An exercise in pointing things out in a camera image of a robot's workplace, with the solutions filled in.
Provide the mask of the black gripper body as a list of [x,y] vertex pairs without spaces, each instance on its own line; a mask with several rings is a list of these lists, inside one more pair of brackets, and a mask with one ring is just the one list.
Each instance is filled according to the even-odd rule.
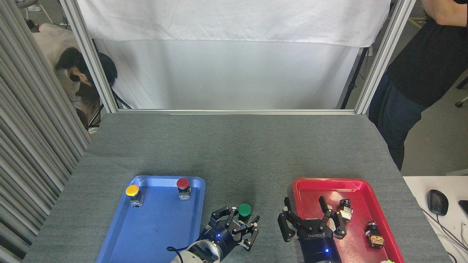
[[200,233],[201,240],[209,240],[214,242],[220,250],[220,256],[227,256],[236,246],[239,245],[241,233],[233,234],[233,230],[240,225],[233,221],[226,226],[227,221],[221,220],[216,223],[210,221],[208,225]]
[[321,220],[306,219],[297,229],[297,235],[305,263],[341,263],[333,231],[320,226]]

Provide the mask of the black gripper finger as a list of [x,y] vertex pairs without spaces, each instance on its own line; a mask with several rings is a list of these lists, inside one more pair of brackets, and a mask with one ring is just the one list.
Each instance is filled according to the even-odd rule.
[[238,223],[234,220],[234,216],[238,215],[238,208],[233,207],[222,207],[217,211],[211,213],[210,227],[217,228],[221,226],[226,229],[238,228]]
[[284,198],[284,207],[278,216],[278,224],[284,242],[288,243],[296,235],[296,230],[299,231],[303,225],[303,219],[292,212],[291,203],[288,197]]
[[319,203],[320,203],[321,210],[324,215],[323,215],[321,222],[319,223],[318,229],[321,231],[325,231],[327,223],[329,219],[331,218],[335,225],[335,229],[333,230],[333,237],[338,238],[338,239],[343,239],[347,234],[347,230],[346,230],[346,227],[344,226],[344,219],[341,213],[338,211],[333,211],[333,209],[328,208],[328,205],[326,203],[324,196],[319,197]]
[[231,222],[231,235],[235,243],[234,246],[242,246],[246,251],[249,251],[252,248],[259,232],[259,219],[260,216],[256,216],[249,223],[240,223],[238,220]]

